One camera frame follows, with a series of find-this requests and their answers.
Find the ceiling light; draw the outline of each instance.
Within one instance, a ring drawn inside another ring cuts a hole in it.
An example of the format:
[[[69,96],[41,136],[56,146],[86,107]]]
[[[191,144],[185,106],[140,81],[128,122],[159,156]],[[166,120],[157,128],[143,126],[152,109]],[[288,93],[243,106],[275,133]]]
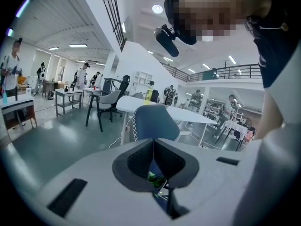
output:
[[[81,43],[81,44],[70,44],[69,45],[71,48],[86,48],[87,45],[85,43]]]
[[[49,50],[57,50],[58,47],[49,48]]]
[[[122,31],[124,32],[124,33],[126,33],[126,27],[124,26],[124,23],[122,24]]]
[[[152,6],[152,11],[154,13],[160,14],[163,12],[163,8],[160,5],[154,5]]]
[[[211,70],[206,64],[203,64],[203,66],[205,66],[208,70]]]
[[[172,59],[170,59],[170,58],[166,58],[166,57],[163,57],[167,62],[173,62],[173,60]]]
[[[26,6],[28,5],[30,0],[25,0],[25,2],[22,4],[22,6],[20,7],[20,9],[17,11],[16,13],[16,17],[20,17],[21,14],[24,12]]]
[[[232,56],[229,56],[229,59],[231,59],[232,63],[236,65],[236,62]]]
[[[6,34],[7,34],[7,36],[11,37],[11,36],[13,36],[13,32],[14,32],[14,30],[9,28],[8,31],[6,32]]]

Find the black shirt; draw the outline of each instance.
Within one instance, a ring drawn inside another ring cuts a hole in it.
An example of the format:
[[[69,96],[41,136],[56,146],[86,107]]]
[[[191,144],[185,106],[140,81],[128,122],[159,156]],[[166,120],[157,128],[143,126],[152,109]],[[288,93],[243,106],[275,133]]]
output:
[[[254,36],[260,54],[259,65],[264,88],[272,85],[294,53],[300,32],[296,0],[271,0],[265,18],[250,16],[246,27]]]

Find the gray office chair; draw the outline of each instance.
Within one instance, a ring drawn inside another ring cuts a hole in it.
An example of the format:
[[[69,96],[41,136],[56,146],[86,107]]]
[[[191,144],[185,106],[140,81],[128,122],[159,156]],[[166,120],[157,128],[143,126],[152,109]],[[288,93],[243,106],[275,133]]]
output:
[[[102,126],[102,121],[101,121],[102,112],[109,110],[110,116],[111,116],[110,120],[111,120],[111,122],[113,122],[112,104],[117,102],[119,94],[120,94],[120,90],[116,90],[106,96],[93,95],[91,98],[91,102],[90,102],[90,106],[89,106],[89,110],[88,110],[88,114],[87,114],[86,126],[88,126],[91,108],[92,108],[92,106],[94,106],[94,107],[96,106],[100,131],[103,132],[103,126]]]
[[[138,98],[138,99],[142,99],[142,100],[144,99],[143,94],[142,94],[142,93],[139,93],[139,92],[133,94],[132,97],[135,97],[135,98]]]

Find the bottle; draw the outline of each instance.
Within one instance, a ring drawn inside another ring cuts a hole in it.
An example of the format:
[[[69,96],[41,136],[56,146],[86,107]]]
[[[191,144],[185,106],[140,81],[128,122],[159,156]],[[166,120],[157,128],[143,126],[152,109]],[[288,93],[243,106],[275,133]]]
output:
[[[149,105],[151,101],[151,95],[152,95],[152,88],[154,87],[154,81],[150,81],[149,88],[147,89],[145,99],[144,99],[144,105]]]
[[[8,103],[8,96],[7,96],[7,94],[6,94],[5,88],[3,88],[2,97],[3,97],[2,103],[3,103],[3,104],[7,104],[7,103]]]

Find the black cap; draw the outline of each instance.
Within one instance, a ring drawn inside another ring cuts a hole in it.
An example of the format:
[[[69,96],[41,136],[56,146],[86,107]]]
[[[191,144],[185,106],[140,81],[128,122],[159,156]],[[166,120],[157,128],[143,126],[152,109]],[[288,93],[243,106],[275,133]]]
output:
[[[174,31],[177,33],[177,36],[186,44],[193,45],[197,42],[197,37],[193,36],[190,31],[185,30],[184,19],[180,19],[180,14],[175,13],[175,3],[179,0],[165,0],[164,9],[168,21],[174,27]]]

